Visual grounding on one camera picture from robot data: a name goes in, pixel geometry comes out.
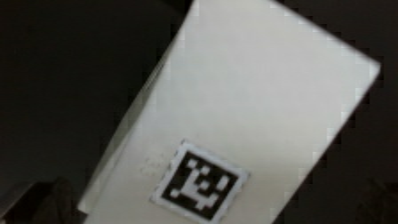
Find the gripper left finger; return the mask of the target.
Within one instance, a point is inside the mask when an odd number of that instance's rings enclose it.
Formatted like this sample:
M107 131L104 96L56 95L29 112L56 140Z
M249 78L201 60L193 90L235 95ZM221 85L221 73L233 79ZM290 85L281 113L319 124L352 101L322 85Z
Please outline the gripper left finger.
M20 182L0 196L0 224L82 224L70 180Z

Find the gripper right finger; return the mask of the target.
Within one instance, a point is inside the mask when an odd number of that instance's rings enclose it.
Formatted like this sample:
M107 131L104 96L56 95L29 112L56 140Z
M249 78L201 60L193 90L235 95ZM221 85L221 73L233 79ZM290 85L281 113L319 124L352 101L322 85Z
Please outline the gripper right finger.
M354 224L398 224L398 182L368 180Z

